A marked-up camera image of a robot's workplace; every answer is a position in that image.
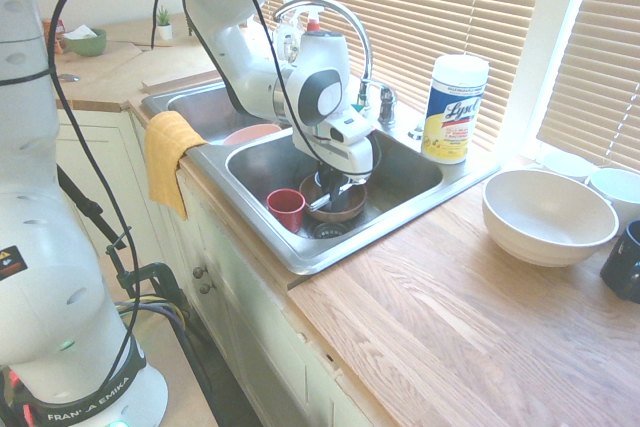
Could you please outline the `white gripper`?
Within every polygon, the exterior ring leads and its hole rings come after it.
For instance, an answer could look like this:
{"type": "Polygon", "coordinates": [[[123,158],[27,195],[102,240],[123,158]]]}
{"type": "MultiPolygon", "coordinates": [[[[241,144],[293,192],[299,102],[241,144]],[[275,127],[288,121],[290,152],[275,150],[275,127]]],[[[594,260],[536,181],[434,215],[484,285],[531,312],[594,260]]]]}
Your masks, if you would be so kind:
{"type": "MultiPolygon", "coordinates": [[[[373,169],[373,147],[367,138],[372,131],[368,121],[323,121],[315,127],[299,122],[293,126],[292,139],[301,152],[363,183],[373,169]]],[[[317,183],[322,195],[331,198],[331,210],[344,211],[349,179],[342,175],[335,182],[334,169],[319,168],[317,183]]]]}

